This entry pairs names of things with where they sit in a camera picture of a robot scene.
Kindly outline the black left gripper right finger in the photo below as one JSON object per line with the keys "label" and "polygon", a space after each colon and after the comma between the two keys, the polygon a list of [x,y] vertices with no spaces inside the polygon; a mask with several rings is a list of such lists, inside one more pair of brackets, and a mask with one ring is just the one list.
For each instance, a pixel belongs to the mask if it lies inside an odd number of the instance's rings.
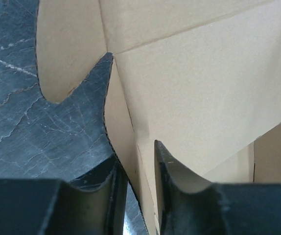
{"label": "black left gripper right finger", "polygon": [[154,142],[163,235],[281,235],[281,184],[213,183]]}

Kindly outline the brown cardboard box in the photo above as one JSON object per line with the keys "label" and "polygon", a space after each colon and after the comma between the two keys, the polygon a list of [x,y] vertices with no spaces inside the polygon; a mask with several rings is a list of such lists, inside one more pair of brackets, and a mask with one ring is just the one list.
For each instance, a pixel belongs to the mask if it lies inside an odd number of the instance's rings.
{"label": "brown cardboard box", "polygon": [[103,119],[146,229],[162,235],[154,142],[213,183],[281,184],[281,0],[42,0],[46,100],[111,53]]}

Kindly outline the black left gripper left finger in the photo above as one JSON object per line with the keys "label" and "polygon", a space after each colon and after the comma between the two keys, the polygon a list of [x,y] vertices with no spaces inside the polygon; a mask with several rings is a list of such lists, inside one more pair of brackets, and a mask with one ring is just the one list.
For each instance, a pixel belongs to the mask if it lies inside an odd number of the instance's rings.
{"label": "black left gripper left finger", "polygon": [[70,182],[0,179],[0,235],[120,235],[126,193],[114,156]]}

